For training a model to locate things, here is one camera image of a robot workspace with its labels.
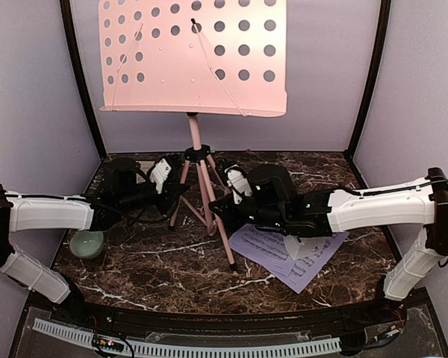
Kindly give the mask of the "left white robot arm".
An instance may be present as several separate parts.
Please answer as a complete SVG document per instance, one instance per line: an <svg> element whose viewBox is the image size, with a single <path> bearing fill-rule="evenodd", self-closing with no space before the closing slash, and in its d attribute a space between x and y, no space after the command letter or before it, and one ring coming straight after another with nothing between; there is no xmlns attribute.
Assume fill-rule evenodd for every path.
<svg viewBox="0 0 448 358"><path fill-rule="evenodd" d="M170 178L138 183L130 190L72 196L20 194L0 184L0 273L61 305L65 317L83 325L90 320L90 308L81 302L81 291L70 279L13 245L9 235L24 230L105 231L123 219L151 224L152 220L133 214L149 207L155 207L165 221L188 189Z"/></svg>

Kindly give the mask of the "pink music stand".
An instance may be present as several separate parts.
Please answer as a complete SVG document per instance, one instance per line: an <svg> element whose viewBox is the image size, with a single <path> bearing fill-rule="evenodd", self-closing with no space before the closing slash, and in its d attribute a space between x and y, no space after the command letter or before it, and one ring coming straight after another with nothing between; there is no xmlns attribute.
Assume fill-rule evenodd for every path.
<svg viewBox="0 0 448 358"><path fill-rule="evenodd" d="M285 1L101 1L106 112L184 113L202 200L215 194L201 114L287 111Z"/></svg>

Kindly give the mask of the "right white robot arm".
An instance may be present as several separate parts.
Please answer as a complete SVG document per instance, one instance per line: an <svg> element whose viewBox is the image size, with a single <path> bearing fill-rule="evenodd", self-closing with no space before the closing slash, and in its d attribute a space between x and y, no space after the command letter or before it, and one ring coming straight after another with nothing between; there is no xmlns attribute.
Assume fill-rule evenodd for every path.
<svg viewBox="0 0 448 358"><path fill-rule="evenodd" d="M373 189L337 187L300 194L283 166L266 164L245 172L224 171L230 194L209 207L226 225L253 224L280 233L294 260L316 254L326 238L363 227L420 224L402 260L386 274L382 295L366 317L381 324L414 286L448 257L448 178L439 168L408 183Z"/></svg>

